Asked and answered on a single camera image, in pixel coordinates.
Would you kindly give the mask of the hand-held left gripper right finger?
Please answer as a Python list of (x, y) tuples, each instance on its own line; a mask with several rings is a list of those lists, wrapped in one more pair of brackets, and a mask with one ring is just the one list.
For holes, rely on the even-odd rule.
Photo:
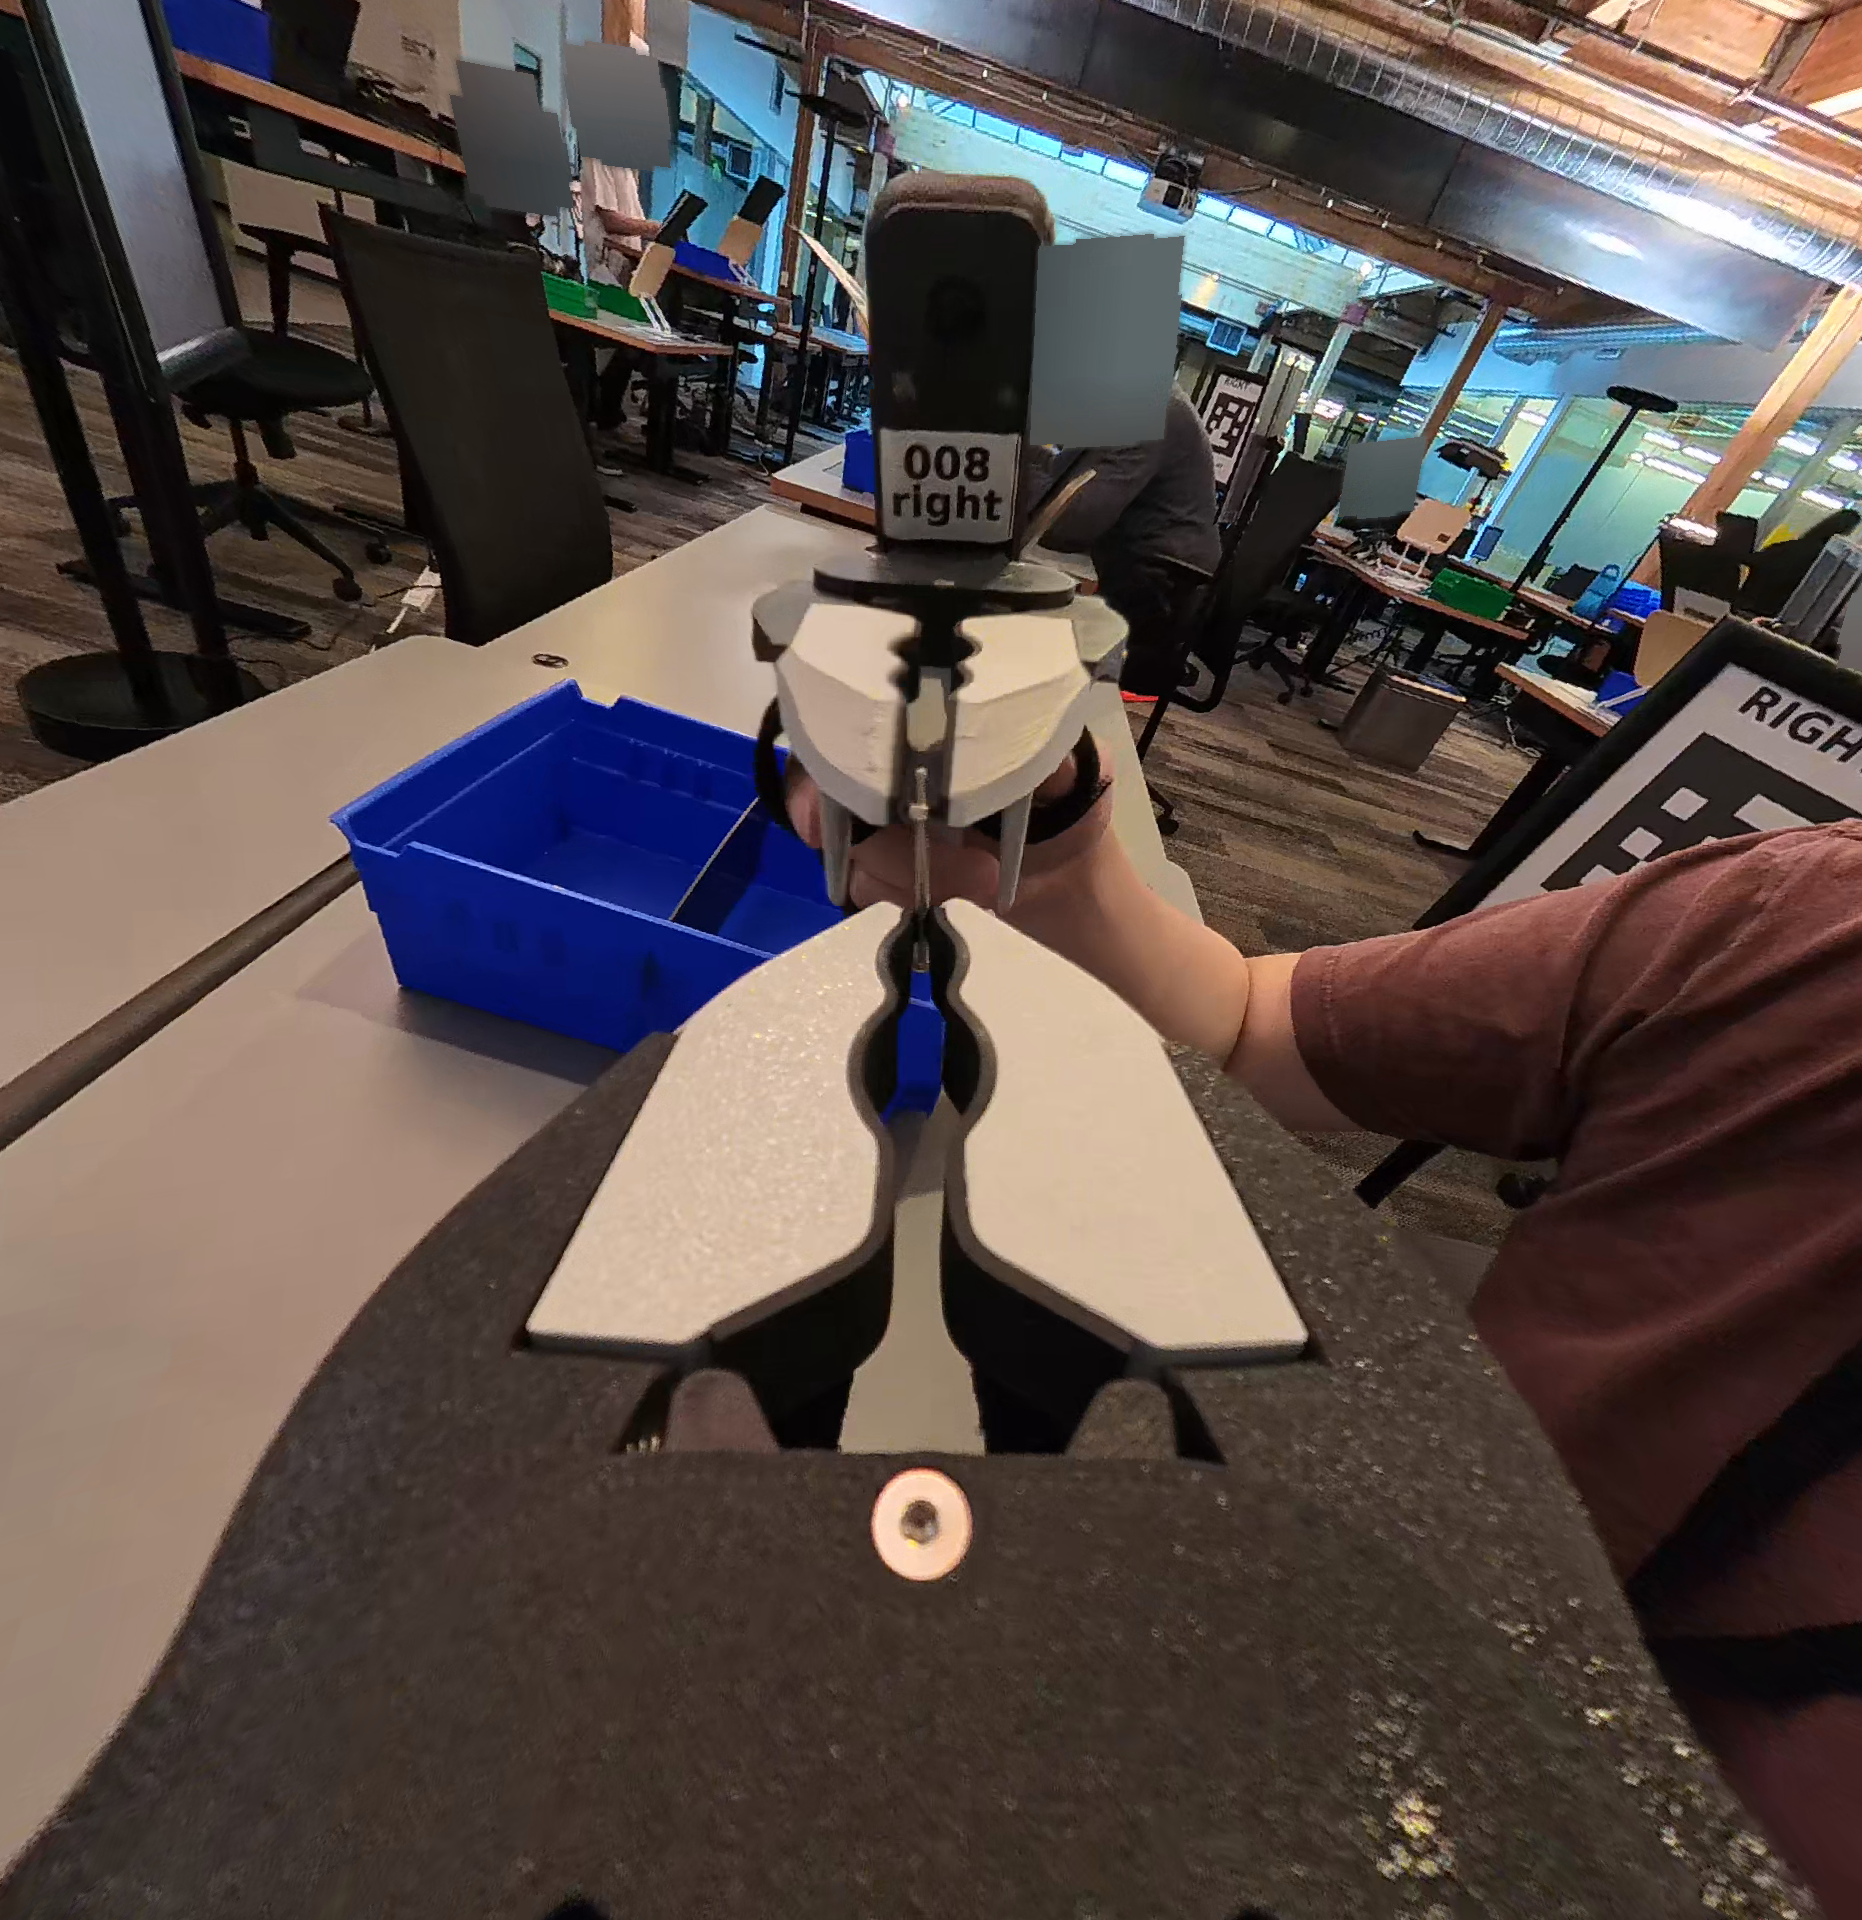
[(949, 1222), (1021, 1299), (1152, 1370), (1303, 1356), (1307, 1330), (1158, 1034), (983, 907), (939, 910), (946, 1067), (974, 1055)]

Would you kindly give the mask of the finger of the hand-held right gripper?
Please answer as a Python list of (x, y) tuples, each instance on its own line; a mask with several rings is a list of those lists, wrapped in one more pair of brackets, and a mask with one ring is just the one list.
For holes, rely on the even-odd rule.
[(827, 898), (848, 902), (850, 829), (908, 824), (904, 682), (920, 640), (916, 617), (858, 605), (811, 605), (774, 661), (776, 713), (820, 796)]
[(1093, 684), (1120, 659), (1128, 621), (1109, 606), (969, 615), (944, 701), (935, 816), (995, 840), (995, 907), (1015, 902), (1023, 857), (1085, 818), (1104, 794), (1087, 730)]

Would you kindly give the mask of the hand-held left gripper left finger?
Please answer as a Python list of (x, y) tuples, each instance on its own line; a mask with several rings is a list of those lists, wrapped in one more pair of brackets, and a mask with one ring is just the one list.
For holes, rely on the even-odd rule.
[(867, 907), (680, 1026), (524, 1328), (674, 1370), (854, 1374), (890, 1314), (911, 926)]

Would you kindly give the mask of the blue plastic parts bin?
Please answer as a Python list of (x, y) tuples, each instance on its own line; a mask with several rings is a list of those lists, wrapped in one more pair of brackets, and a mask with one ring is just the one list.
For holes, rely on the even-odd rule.
[[(625, 1053), (837, 921), (818, 853), (765, 813), (755, 762), (751, 735), (561, 682), (333, 826), (399, 986)], [(772, 827), (726, 937), (671, 924), (751, 806)]]

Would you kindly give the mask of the person's right forearm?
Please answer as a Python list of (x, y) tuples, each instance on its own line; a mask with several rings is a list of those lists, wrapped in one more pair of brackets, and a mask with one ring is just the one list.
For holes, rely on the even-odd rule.
[(1352, 1132), (1303, 1057), (1294, 1020), (1297, 951), (1244, 955), (1180, 914), (1166, 924), (1158, 960), (1158, 1037), (1201, 1053), (1291, 1132)]

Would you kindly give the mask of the person's right hand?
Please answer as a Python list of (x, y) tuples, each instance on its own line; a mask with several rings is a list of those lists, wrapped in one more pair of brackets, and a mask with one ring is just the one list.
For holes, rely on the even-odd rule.
[[(979, 827), (933, 826), (931, 857), (935, 904), (962, 898), (998, 907), (998, 838)], [(848, 904), (911, 910), (907, 826), (873, 829), (850, 847)], [(1178, 912), (1137, 874), (1118, 845), (1109, 827), (1109, 798), (1101, 794), (1073, 827), (1026, 840), (1008, 922), (1109, 986), (1152, 1025), (1162, 994), (1162, 929), (1172, 914)]]

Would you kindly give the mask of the black highback office chair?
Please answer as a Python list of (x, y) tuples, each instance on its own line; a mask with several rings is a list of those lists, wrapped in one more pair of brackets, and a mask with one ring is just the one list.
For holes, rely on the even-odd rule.
[(1190, 579), (1173, 590), (1142, 670), (1152, 709), (1135, 738), (1139, 762), (1147, 759), (1170, 711), (1209, 714), (1223, 706), (1254, 611), (1297, 573), (1343, 486), (1343, 460), (1287, 453), (1246, 503), (1219, 569), (1205, 581)]

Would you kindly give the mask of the distant marker sign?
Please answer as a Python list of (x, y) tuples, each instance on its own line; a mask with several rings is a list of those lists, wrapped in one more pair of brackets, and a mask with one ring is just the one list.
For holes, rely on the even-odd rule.
[(1266, 381), (1242, 371), (1216, 371), (1198, 401), (1198, 421), (1209, 449), (1213, 486), (1223, 494), (1244, 448), (1255, 438)]

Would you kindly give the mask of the wooden office desk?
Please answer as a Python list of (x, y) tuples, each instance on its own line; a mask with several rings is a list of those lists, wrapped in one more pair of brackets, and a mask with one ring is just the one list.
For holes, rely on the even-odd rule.
[(732, 351), (723, 345), (686, 338), (667, 327), (599, 320), (549, 306), (549, 319), (560, 327), (566, 350), (572, 345), (615, 347), (625, 351), (647, 381), (646, 467), (656, 475), (700, 486), (707, 473), (679, 460), (679, 383), (687, 371), (707, 379), (714, 389), (732, 371)]

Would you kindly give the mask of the grey trash can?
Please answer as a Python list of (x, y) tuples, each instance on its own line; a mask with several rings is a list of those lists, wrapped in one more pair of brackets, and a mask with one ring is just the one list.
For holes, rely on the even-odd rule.
[(1453, 685), (1378, 667), (1333, 732), (1348, 757), (1416, 775), (1466, 711)]

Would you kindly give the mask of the black mesh office chair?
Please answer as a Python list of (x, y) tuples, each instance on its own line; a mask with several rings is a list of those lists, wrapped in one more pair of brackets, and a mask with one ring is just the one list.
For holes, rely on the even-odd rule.
[(605, 496), (538, 264), (331, 209), (322, 222), (423, 504), (446, 636), (486, 647), (611, 585)]

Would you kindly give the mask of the person in maroon shirt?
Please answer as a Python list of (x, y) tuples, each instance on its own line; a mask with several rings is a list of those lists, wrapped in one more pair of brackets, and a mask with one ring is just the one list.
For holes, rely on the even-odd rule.
[(1862, 1916), (1862, 824), (1310, 950), (1358, 1128), (1549, 1161), (1475, 1291), (1644, 1644)]

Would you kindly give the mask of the black swivel chair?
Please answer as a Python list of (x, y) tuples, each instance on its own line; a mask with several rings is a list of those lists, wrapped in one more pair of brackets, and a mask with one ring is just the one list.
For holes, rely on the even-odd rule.
[(194, 379), (175, 396), (186, 422), (221, 427), (230, 443), (230, 479), (191, 488), (199, 529), (210, 537), (237, 526), (256, 543), (284, 534), (333, 573), (339, 599), (358, 605), (363, 589), (355, 570), (267, 488), (251, 460), (249, 438), (256, 436), (271, 460), (292, 460), (288, 422), (299, 413), (325, 413), (372, 398), (372, 376), (355, 358), (290, 331), (248, 325), (243, 341), (243, 361)]

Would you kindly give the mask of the large framed marker sign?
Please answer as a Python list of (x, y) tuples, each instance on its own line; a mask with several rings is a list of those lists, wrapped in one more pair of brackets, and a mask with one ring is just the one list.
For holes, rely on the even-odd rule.
[(1742, 835), (1862, 821), (1862, 678), (1720, 620), (1638, 706), (1543, 753), (1416, 922), (1624, 876)]

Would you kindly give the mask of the black floor lamp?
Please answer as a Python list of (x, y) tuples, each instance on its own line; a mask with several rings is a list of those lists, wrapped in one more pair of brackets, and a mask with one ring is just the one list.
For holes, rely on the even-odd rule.
[(1533, 585), (1533, 579), (1536, 578), (1536, 573), (1543, 569), (1549, 548), (1555, 547), (1558, 534), (1568, 524), (1568, 518), (1574, 513), (1574, 509), (1579, 507), (1582, 496), (1590, 492), (1590, 484), (1595, 482), (1596, 473), (1605, 467), (1612, 451), (1619, 448), (1620, 438), (1631, 430), (1631, 425), (1638, 421), (1638, 417), (1650, 413), (1657, 418), (1670, 418), (1679, 409), (1679, 401), (1674, 396), (1663, 396), (1663, 394), (1644, 389), (1644, 388), (1622, 388), (1622, 386), (1608, 388), (1608, 398), (1609, 398), (1609, 403), (1613, 403), (1620, 409), (1620, 413), (1613, 421), (1608, 441), (1590, 457), (1582, 475), (1568, 494), (1563, 507), (1548, 522), (1542, 540), (1536, 543), (1533, 553), (1526, 558), (1526, 561), (1519, 566), (1519, 573), (1514, 576), (1514, 590), (1528, 589)]

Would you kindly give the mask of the blue storage bin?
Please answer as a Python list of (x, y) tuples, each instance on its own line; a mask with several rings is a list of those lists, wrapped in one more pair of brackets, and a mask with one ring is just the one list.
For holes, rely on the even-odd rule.
[(177, 57), (194, 57), (259, 83), (273, 83), (271, 13), (255, 3), (158, 5)]

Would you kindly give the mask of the whiteboard on black stand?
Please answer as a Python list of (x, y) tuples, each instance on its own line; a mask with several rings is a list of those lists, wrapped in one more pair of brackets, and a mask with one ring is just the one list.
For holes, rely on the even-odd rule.
[[(230, 653), (177, 431), (177, 394), (239, 366), (246, 338), (161, 5), (0, 5), (0, 312), (111, 630), (111, 648), (21, 675), (30, 735), (96, 764), (259, 699)], [(71, 366), (101, 383), (186, 651), (149, 637)]]

